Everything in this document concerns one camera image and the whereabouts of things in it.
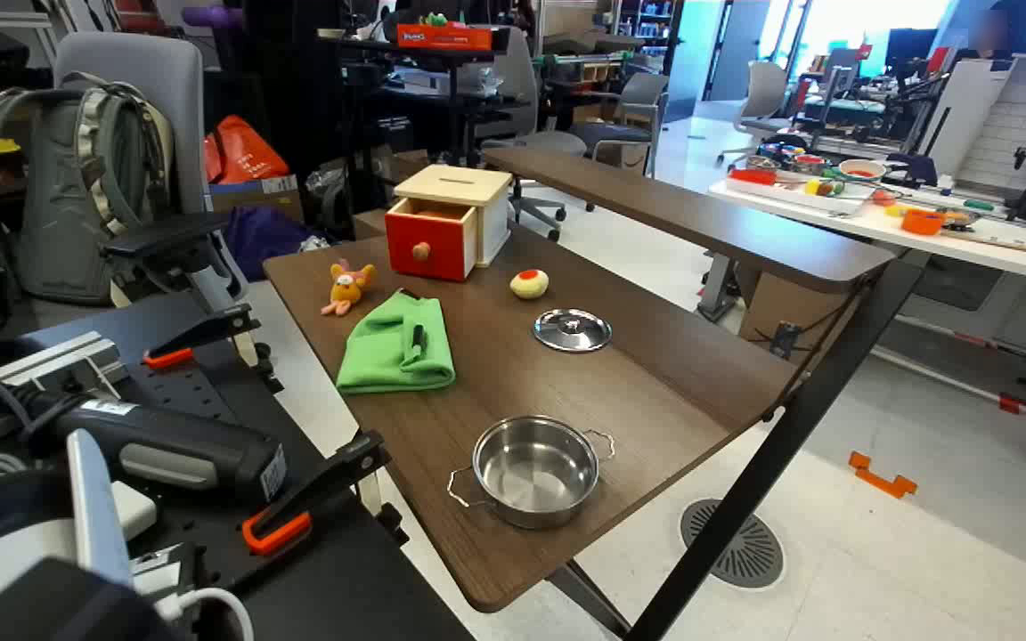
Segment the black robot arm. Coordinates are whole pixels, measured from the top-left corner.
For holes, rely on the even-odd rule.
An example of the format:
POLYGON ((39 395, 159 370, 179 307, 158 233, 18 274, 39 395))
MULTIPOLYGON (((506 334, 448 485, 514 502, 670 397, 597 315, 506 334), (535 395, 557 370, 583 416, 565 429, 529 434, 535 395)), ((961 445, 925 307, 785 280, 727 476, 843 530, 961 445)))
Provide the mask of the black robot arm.
POLYGON ((272 434, 210 416, 0 381, 0 420, 0 445, 25 464, 51 458, 70 429, 86 429, 119 476, 234 491, 251 506, 272 502, 286 485, 286 450, 272 434))

